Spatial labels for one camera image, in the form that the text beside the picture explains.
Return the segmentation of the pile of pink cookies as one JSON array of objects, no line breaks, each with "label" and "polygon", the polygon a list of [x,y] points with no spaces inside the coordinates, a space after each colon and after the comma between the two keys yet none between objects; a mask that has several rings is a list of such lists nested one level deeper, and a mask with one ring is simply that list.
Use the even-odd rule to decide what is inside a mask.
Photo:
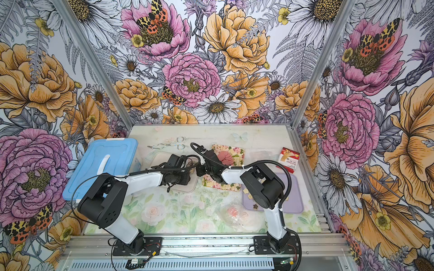
[{"label": "pile of pink cookies", "polygon": [[234,156],[229,151],[221,151],[217,156],[225,166],[234,166],[236,164]]}]

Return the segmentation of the metal scissors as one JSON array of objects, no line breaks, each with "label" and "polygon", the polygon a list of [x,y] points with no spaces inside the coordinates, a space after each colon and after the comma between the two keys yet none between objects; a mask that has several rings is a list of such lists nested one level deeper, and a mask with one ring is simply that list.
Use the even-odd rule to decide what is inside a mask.
[{"label": "metal scissors", "polygon": [[158,143],[156,145],[149,145],[148,148],[153,150],[162,150],[168,147],[175,147],[177,150],[184,150],[185,149],[185,137],[177,137],[176,140],[170,141],[170,142],[164,142],[164,143]]}]

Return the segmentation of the red white small box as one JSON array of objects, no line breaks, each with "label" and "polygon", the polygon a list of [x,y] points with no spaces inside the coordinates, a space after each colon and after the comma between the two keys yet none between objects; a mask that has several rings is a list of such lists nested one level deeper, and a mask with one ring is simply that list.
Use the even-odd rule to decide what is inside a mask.
[{"label": "red white small box", "polygon": [[283,165],[289,173],[295,173],[299,159],[299,152],[283,147],[278,157],[278,163]]}]

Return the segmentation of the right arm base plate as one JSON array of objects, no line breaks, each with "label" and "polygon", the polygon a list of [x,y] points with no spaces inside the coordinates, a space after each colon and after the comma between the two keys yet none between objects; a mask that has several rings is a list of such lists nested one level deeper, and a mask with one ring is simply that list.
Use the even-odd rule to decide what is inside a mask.
[{"label": "right arm base plate", "polygon": [[279,240],[271,236],[254,236],[253,248],[256,255],[296,255],[301,252],[301,243],[296,236]]}]

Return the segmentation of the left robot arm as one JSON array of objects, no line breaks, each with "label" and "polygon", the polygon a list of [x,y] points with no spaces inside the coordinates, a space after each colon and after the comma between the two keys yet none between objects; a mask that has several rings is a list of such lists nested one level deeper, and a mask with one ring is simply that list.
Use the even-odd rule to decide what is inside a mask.
[{"label": "left robot arm", "polygon": [[115,237],[127,253],[137,255],[145,248],[144,234],[122,215],[125,199],[154,187],[187,185],[200,161],[196,155],[172,154],[165,163],[126,176],[102,173],[80,200],[78,211]]}]

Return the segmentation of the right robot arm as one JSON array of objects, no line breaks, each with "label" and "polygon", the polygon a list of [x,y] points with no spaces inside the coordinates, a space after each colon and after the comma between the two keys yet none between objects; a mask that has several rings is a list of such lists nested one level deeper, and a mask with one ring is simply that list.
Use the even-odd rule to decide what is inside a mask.
[{"label": "right robot arm", "polygon": [[274,164],[271,160],[259,160],[247,166],[226,166],[214,151],[206,150],[202,146],[191,147],[205,160],[198,168],[199,173],[209,175],[221,184],[243,184],[247,188],[256,204],[264,210],[270,247],[279,253],[290,239],[282,209],[282,201],[292,188],[290,174],[284,171],[288,180],[285,185],[268,167],[269,164]]}]

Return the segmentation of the yellow floral tray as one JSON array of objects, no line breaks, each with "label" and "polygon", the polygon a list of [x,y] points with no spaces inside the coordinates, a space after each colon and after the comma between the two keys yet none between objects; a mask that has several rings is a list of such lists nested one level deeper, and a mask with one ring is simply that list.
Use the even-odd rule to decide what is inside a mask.
[{"label": "yellow floral tray", "polygon": [[[241,166],[244,163],[245,150],[240,147],[232,147],[226,145],[212,145],[212,150],[218,155],[221,151],[229,151],[235,158],[236,164],[234,166]],[[226,190],[231,192],[239,192],[241,190],[242,184],[218,184],[209,175],[204,175],[202,177],[202,185],[204,187],[210,187],[219,190]]]}]

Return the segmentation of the pile of flower biscuits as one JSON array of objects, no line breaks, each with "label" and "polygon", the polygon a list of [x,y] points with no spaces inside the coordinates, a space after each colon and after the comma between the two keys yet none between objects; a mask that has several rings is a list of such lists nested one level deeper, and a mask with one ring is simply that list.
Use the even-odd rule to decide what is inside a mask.
[{"label": "pile of flower biscuits", "polygon": [[243,189],[243,206],[247,210],[259,210],[259,205],[256,204],[253,195],[248,191],[246,187]]}]

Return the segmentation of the blue lidded storage box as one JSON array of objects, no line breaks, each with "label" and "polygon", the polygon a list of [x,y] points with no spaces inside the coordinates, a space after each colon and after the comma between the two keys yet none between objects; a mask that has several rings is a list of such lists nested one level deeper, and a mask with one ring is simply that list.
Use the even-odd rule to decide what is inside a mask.
[{"label": "blue lidded storage box", "polygon": [[141,169],[139,143],[134,138],[109,138],[93,141],[78,162],[72,162],[72,175],[63,191],[63,199],[81,200],[96,180],[108,173],[125,176]]}]

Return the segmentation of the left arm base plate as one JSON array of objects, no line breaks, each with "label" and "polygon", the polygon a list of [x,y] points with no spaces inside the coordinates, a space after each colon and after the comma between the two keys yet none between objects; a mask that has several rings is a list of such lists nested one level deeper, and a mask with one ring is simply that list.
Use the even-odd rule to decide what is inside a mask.
[{"label": "left arm base plate", "polygon": [[117,240],[113,248],[114,256],[157,256],[160,254],[162,237],[142,237],[131,244]]}]

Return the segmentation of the beige plastic tray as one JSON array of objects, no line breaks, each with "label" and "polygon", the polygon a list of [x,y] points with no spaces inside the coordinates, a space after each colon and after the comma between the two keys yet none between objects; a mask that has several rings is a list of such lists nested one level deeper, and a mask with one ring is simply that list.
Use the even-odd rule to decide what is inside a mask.
[{"label": "beige plastic tray", "polygon": [[[143,165],[141,170],[145,168],[150,168],[151,166],[157,166],[161,163],[167,162],[171,156],[169,152],[163,151],[153,151],[148,156],[146,156],[143,160]],[[171,188],[171,190],[175,190],[177,192],[183,193],[192,193],[197,185],[199,177],[196,175],[196,170],[191,169],[190,171],[190,181],[186,185],[175,185]]]}]

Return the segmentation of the aluminium front rail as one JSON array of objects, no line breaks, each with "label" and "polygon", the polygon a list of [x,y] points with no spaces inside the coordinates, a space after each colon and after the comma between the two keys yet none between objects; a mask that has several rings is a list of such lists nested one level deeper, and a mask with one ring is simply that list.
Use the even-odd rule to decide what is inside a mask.
[{"label": "aluminium front rail", "polygon": [[[255,234],[162,234],[162,247],[157,259],[199,257],[256,257],[253,251]],[[342,234],[300,233],[302,256],[350,256],[350,248]],[[95,234],[73,237],[61,256],[67,259],[110,259],[110,236]]]}]

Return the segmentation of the ziploc bag pink cookies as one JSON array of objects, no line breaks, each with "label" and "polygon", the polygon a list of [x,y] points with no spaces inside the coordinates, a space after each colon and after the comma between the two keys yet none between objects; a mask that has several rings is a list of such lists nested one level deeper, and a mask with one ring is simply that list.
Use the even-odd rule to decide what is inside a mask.
[{"label": "ziploc bag pink cookies", "polygon": [[249,153],[246,154],[245,162],[247,162],[247,164],[252,164],[260,160],[277,161],[278,156],[279,155],[277,153],[274,153],[272,151],[255,150],[255,151],[250,151]]}]

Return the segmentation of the bag of mixed snacks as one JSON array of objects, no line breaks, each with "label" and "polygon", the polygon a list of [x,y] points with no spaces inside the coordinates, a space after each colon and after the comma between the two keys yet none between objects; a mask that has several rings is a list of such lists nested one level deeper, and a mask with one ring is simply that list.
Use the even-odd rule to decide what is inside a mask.
[{"label": "bag of mixed snacks", "polygon": [[248,211],[239,204],[226,204],[217,211],[219,218],[236,231],[259,232],[264,222],[259,213]]}]

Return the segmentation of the lavender plastic tray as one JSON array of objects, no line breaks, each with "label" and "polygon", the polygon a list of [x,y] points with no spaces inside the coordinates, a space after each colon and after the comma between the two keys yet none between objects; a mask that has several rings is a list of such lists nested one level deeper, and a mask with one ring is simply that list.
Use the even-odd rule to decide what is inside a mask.
[{"label": "lavender plastic tray", "polygon": [[290,174],[292,179],[292,188],[291,191],[286,198],[282,208],[284,214],[300,214],[304,211],[304,205],[302,202],[302,196],[300,192],[300,188],[298,185],[298,179],[294,174]]}]

